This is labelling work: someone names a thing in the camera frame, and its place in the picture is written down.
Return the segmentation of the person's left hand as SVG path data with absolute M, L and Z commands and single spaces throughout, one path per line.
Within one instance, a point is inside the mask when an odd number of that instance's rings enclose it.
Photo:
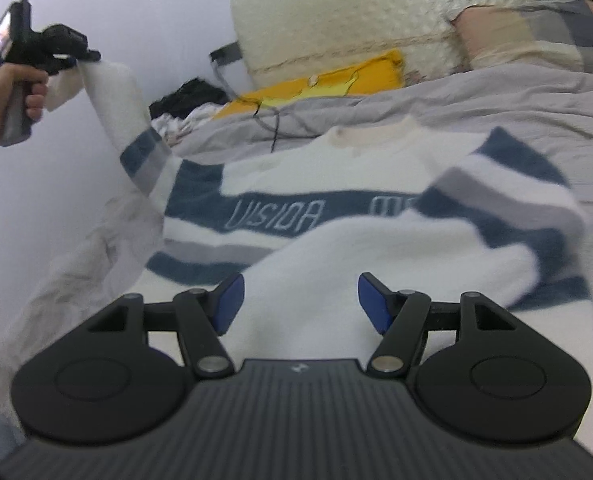
M 0 144 L 4 131 L 6 108 L 15 84 L 29 84 L 30 94 L 25 98 L 24 113 L 31 122 L 39 122 L 44 114 L 49 75 L 33 66 L 6 63 L 0 66 Z

